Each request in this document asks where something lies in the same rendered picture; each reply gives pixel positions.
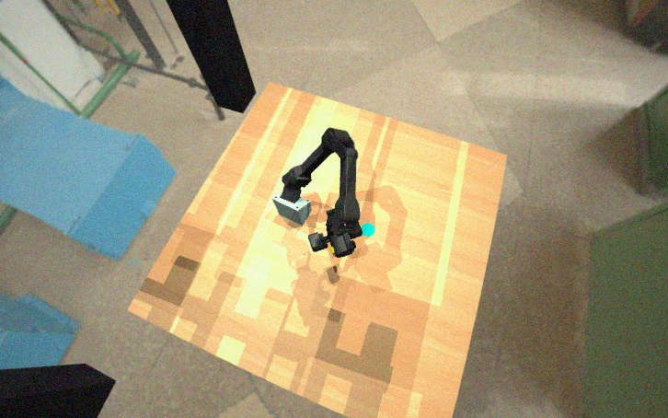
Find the cyan circle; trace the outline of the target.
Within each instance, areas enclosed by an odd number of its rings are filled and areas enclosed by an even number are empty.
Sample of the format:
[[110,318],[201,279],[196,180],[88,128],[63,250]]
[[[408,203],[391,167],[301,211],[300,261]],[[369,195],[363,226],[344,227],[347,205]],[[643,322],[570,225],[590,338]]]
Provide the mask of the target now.
[[363,231],[363,234],[367,237],[372,236],[374,233],[374,226],[369,223],[363,224],[361,229]]

